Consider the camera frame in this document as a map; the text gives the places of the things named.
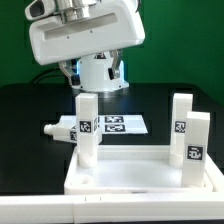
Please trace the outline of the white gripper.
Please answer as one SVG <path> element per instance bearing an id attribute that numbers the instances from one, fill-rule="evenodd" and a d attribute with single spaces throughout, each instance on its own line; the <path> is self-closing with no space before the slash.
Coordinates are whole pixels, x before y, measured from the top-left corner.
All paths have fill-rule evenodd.
<path id="1" fill-rule="evenodd" d="M 140 45 L 145 39 L 139 14 L 141 0 L 55 2 L 56 15 L 31 21 L 29 35 L 35 60 L 41 65 L 60 62 L 69 85 L 78 86 L 74 58 L 110 51 L 109 78 L 119 78 L 121 49 Z"/>

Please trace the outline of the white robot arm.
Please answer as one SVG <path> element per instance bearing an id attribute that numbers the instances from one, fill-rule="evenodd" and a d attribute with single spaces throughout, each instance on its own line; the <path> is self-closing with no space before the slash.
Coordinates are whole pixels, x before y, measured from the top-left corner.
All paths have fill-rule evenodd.
<path id="1" fill-rule="evenodd" d="M 141 0 L 33 0 L 25 9 L 41 65 L 57 63 L 69 84 L 90 92 L 126 88 L 122 50 L 145 39 Z"/>

